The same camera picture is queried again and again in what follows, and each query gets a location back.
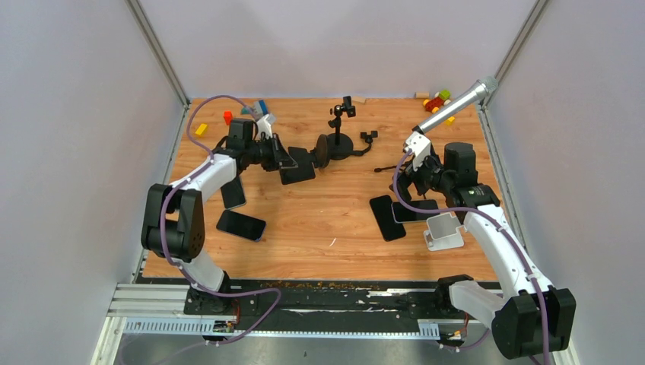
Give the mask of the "teal phone black screen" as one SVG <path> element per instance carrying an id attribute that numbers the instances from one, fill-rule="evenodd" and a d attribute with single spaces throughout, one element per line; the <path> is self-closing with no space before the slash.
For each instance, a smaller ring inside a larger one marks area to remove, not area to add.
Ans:
<path id="1" fill-rule="evenodd" d="M 232 210 L 246 204 L 246 196 L 239 176 L 236 176 L 230 182 L 225 183 L 221 187 L 220 192 L 222 202 L 226 210 Z"/>

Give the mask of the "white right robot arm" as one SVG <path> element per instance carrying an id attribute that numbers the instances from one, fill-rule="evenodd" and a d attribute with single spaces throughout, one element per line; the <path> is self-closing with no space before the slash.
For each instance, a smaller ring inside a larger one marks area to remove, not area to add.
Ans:
<path id="1" fill-rule="evenodd" d="M 471 144 L 449 143 L 442 157 L 431 143 L 406 142 L 395 167 L 392 190 L 403 208 L 428 214 L 424 238 L 431 251 L 459 248 L 470 233 L 497 276 L 501 295 L 468 275 L 441 278 L 436 311 L 474 316 L 492 334 L 507 359 L 534 358 L 545 363 L 570 344 L 577 302 L 567 288 L 556 288 L 529 257 L 512 231 L 500 199 L 478 181 Z"/>

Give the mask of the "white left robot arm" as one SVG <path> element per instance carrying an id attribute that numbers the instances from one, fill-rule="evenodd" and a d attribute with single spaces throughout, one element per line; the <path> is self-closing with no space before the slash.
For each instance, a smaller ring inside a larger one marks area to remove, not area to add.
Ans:
<path id="1" fill-rule="evenodd" d="M 226 313 L 233 294 L 222 287 L 227 273 L 205 251 L 204 204 L 248 166 L 271 172 L 297 167 L 297 162 L 272 131 L 275 116 L 257 121 L 233 119 L 227 136 L 208 150 L 204 162 L 169 185 L 148 190 L 141 229 L 141 245 L 176 266 L 196 290 L 205 292 L 204 304 L 215 314 Z"/>

